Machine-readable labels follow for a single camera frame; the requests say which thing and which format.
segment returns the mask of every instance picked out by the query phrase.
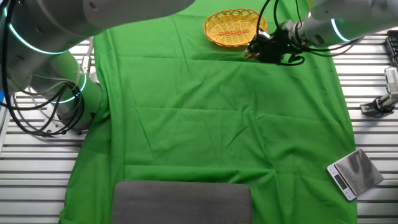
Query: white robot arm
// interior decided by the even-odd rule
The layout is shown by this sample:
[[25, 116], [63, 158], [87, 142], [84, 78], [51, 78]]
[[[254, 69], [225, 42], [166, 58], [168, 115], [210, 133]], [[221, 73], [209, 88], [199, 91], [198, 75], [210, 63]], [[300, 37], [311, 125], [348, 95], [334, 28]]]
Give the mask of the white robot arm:
[[[68, 51], [81, 41], [102, 31], [130, 22], [155, 19], [177, 13], [194, 0], [4, 0], [0, 27], [7, 38], [7, 82], [0, 83], [9, 93], [23, 91], [29, 85], [44, 98], [51, 99], [70, 80], [80, 93], [65, 90], [57, 104], [63, 123], [76, 131], [88, 129], [101, 99], [100, 87], [91, 81]], [[81, 116], [71, 111], [84, 108]], [[16, 119], [13, 110], [11, 116]], [[42, 136], [51, 133], [31, 132]]]
[[312, 0], [312, 10], [290, 36], [296, 43], [326, 47], [398, 26], [396, 0]]
[[290, 54], [290, 65], [304, 62], [302, 52], [326, 51], [314, 47], [327, 47], [345, 43], [350, 45], [366, 34], [398, 26], [398, 1], [396, 0], [309, 0], [310, 12], [303, 21], [277, 22], [274, 4], [274, 20], [277, 30], [273, 34], [260, 31], [250, 43], [244, 55], [264, 63], [282, 63]]

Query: wicker basket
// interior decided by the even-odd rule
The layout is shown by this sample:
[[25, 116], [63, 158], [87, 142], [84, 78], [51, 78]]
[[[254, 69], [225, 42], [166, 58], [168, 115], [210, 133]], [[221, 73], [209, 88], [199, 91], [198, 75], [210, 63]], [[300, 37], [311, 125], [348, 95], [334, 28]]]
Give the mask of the wicker basket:
[[[210, 41], [220, 46], [246, 45], [256, 34], [259, 13], [252, 9], [230, 9], [209, 16], [203, 29]], [[267, 21], [261, 17], [260, 28], [267, 31]]]

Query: gray mat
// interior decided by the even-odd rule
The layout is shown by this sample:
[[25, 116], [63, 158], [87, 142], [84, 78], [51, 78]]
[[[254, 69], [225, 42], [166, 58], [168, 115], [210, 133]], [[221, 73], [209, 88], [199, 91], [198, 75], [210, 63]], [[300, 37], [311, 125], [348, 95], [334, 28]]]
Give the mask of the gray mat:
[[250, 224], [241, 184], [126, 180], [114, 188], [111, 224]]

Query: kitchen scale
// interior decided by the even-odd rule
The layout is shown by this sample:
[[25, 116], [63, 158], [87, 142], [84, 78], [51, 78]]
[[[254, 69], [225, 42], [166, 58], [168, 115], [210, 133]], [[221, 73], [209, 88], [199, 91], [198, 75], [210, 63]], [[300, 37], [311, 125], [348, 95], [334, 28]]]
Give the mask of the kitchen scale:
[[327, 169], [350, 201], [384, 179], [362, 149], [338, 160]]

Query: green cloth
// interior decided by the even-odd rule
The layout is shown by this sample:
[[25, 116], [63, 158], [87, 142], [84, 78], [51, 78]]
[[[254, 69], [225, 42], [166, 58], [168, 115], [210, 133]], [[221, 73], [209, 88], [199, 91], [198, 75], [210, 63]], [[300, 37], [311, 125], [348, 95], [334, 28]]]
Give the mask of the green cloth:
[[[260, 11], [264, 2], [197, 0], [174, 16], [95, 37], [103, 97], [60, 223], [109, 223], [120, 180], [246, 184], [253, 224], [356, 223], [356, 202], [326, 171], [355, 149], [332, 59], [247, 62], [244, 48], [219, 47], [203, 32], [214, 12]], [[299, 4], [303, 17], [308, 6]], [[280, 2], [278, 16], [297, 21], [295, 1]]]

